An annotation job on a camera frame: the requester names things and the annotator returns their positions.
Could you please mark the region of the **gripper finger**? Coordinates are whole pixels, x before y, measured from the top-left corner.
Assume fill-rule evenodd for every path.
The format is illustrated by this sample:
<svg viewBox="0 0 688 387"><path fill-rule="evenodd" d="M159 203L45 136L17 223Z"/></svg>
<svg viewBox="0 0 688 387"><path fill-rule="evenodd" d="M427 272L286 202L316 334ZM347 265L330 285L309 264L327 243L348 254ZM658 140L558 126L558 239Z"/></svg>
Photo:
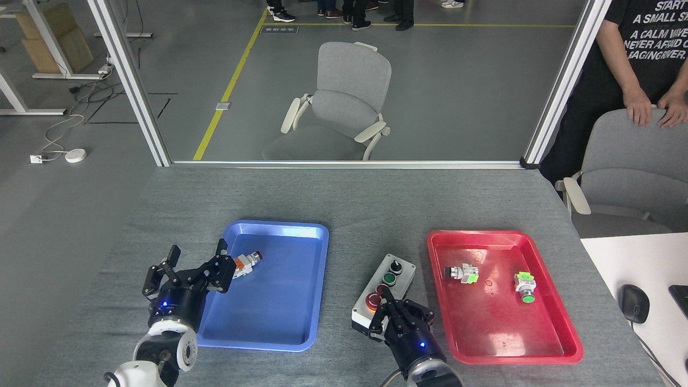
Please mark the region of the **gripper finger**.
<svg viewBox="0 0 688 387"><path fill-rule="evenodd" d="M227 252L227 242L219 239L216 254L201 266L202 285L208 291L226 293L233 279L236 264Z"/></svg>
<svg viewBox="0 0 688 387"><path fill-rule="evenodd" d="M154 299L161 289L161 281L165 275L172 281L173 286L181 285L181 280L177 272L174 271L180 255L181 250L179 247L172 245L167 258L162 260L160 264L149 267L143 285L143 296L147 297L147 299Z"/></svg>
<svg viewBox="0 0 688 387"><path fill-rule="evenodd" d="M420 321L428 326L432 326L435 313L427 306L418 304L418 302L410 299L405 299L402 301L402 307L414 318L420 319Z"/></svg>
<svg viewBox="0 0 688 387"><path fill-rule="evenodd" d="M381 289L381 298L384 302L378 306L368 330L368 337L372 340L380 340L382 336L391 334L394 340L403 337L403 321L400 307L401 300L395 299L388 286Z"/></svg>

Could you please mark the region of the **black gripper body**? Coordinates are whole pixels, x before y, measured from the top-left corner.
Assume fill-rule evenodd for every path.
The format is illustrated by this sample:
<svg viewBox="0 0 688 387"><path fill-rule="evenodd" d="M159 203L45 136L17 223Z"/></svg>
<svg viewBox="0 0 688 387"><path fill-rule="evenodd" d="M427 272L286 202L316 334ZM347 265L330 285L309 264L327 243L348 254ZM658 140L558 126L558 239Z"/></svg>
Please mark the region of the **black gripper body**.
<svg viewBox="0 0 688 387"><path fill-rule="evenodd" d="M184 287L168 287L157 294L148 295L150 305L148 311L148 327L163 319L179 319L182 323L199 330L208 289L201 287L197 290Z"/></svg>
<svg viewBox="0 0 688 387"><path fill-rule="evenodd" d="M404 379L410 377L411 370L427 359L445 362L446 356L435 340L430 325L416 322L414 325L389 322L385 330L385 342L391 349L394 359Z"/></svg>

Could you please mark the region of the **person's right hand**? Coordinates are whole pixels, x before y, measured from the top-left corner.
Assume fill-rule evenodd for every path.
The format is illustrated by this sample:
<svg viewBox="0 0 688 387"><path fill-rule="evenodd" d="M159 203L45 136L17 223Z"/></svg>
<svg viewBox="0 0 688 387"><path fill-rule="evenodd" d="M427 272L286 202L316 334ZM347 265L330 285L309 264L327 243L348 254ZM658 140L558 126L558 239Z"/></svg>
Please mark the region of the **person's right hand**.
<svg viewBox="0 0 688 387"><path fill-rule="evenodd" d="M628 118L634 125L644 126L649 123L652 117L652 104L641 88L624 88L622 102L626 107Z"/></svg>

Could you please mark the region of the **person's left hand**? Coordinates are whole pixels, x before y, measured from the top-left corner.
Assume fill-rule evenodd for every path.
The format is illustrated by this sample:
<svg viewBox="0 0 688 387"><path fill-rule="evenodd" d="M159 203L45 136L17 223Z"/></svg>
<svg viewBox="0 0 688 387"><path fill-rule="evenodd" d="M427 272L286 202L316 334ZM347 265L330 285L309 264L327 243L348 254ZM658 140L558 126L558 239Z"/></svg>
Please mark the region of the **person's left hand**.
<svg viewBox="0 0 688 387"><path fill-rule="evenodd" d="M658 121L661 128L675 127L687 121L686 90L671 88L657 103L657 108L664 110L664 116Z"/></svg>

